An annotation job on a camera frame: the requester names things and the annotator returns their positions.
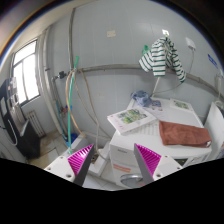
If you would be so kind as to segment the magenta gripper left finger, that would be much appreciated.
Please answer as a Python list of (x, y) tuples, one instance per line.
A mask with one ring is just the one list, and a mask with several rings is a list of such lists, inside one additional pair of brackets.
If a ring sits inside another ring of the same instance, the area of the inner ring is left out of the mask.
[(56, 176), (82, 186), (86, 178), (91, 159), (94, 154), (94, 145), (86, 146), (68, 157), (59, 156), (45, 168)]

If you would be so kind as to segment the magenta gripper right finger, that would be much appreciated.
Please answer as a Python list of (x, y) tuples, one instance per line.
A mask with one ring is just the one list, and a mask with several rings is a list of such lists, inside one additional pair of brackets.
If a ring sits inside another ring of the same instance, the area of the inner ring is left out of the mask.
[(139, 144), (134, 144), (134, 155), (145, 184), (150, 184), (182, 169), (182, 166), (172, 157), (159, 155)]

